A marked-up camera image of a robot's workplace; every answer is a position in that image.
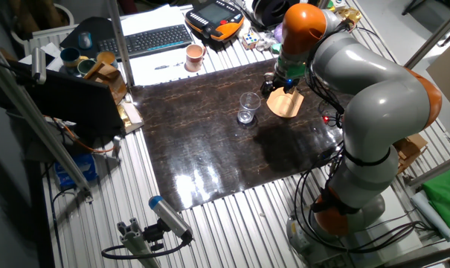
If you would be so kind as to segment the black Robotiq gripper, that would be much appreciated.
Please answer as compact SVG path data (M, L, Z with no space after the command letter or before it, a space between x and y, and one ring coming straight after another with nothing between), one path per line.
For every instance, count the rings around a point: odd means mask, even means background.
M285 94L288 94L289 91L294 93L297 91L297 85L299 84L298 78L288 78L284 74L276 72L274 74L274 87L276 89L282 88Z

